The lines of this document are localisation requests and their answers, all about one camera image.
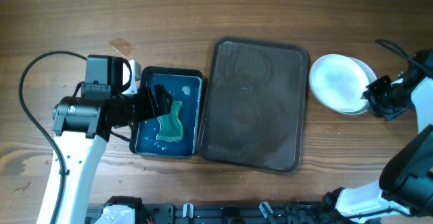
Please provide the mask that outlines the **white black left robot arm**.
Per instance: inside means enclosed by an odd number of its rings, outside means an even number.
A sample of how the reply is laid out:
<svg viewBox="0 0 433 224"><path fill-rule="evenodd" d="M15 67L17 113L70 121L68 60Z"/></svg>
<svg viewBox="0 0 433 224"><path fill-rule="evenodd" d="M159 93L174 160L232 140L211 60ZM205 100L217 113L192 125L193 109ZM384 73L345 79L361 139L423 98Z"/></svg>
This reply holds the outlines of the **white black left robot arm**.
<svg viewBox="0 0 433 224"><path fill-rule="evenodd" d="M97 166L112 128L156 118L171 111L173 98L163 85L134 95L64 97L55 108L53 156L38 223L83 223Z"/></svg>

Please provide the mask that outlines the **green yellow sponge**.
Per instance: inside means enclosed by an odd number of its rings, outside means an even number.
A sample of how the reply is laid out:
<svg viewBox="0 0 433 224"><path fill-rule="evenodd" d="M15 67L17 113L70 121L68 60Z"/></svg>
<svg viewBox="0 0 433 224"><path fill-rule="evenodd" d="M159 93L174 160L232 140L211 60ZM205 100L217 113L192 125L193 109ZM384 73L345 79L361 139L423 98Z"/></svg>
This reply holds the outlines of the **green yellow sponge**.
<svg viewBox="0 0 433 224"><path fill-rule="evenodd" d="M183 125L179 113L183 107L182 102L173 101L169 114L159 116L160 130L156 136L158 140L180 141L183 137Z"/></svg>

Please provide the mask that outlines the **dark brown serving tray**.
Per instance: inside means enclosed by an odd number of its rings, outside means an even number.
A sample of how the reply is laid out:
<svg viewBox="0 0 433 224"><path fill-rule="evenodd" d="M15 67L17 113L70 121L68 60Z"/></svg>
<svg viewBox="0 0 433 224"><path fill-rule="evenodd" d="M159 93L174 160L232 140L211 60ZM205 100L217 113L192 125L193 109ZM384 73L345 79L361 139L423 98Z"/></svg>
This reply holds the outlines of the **dark brown serving tray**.
<svg viewBox="0 0 433 224"><path fill-rule="evenodd" d="M203 100L198 154L289 175L300 166L309 55L299 46L219 39Z"/></svg>

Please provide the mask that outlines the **black water basin tray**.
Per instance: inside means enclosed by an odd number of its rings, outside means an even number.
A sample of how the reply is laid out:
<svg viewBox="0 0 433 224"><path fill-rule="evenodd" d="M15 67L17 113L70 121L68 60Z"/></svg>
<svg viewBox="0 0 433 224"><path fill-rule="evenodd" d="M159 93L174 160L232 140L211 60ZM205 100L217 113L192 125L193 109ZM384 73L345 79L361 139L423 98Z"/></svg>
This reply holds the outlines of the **black water basin tray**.
<svg viewBox="0 0 433 224"><path fill-rule="evenodd" d="M161 84L180 101L183 107L179 118L183 125L180 141L165 141L156 138L160 123L157 118L143 120L133 127L130 151L142 156L190 158L196 153L200 125L203 75L199 70L148 66L141 74L140 87L154 88Z"/></svg>

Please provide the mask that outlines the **white plate blue smear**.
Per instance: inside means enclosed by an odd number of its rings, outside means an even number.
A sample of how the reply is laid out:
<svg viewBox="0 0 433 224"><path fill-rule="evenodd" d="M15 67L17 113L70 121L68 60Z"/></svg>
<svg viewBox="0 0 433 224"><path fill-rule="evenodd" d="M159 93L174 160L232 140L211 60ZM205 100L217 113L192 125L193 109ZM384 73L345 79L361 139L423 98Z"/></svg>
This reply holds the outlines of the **white plate blue smear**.
<svg viewBox="0 0 433 224"><path fill-rule="evenodd" d="M370 105L367 102L362 108L357 110L349 110L349 109L338 109L337 112L341 114L347 114L347 115L358 115L367 112L370 109Z"/></svg>

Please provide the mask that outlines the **white plate blue dot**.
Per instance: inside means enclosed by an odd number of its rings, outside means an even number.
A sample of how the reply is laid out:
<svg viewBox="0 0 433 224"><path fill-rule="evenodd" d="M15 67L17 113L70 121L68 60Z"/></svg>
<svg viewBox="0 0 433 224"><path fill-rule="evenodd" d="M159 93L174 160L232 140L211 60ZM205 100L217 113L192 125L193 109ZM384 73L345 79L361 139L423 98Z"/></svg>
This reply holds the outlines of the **white plate blue dot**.
<svg viewBox="0 0 433 224"><path fill-rule="evenodd" d="M368 84L363 69L344 55L324 55L313 63L309 72L313 95L336 112L362 108L366 104L362 95Z"/></svg>

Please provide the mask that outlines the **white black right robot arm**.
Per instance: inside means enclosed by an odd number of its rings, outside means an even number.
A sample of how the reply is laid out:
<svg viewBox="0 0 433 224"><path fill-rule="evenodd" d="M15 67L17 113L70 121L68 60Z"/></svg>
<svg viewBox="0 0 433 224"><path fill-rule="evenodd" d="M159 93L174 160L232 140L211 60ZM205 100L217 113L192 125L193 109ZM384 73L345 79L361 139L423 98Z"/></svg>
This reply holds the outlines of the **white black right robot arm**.
<svg viewBox="0 0 433 224"><path fill-rule="evenodd" d="M415 111L418 134L384 167L378 181L326 193L318 214L324 223L366 223L387 215L432 215L432 50L412 58L400 49L408 69L393 83L383 76L363 96L374 114L392 120L406 109Z"/></svg>

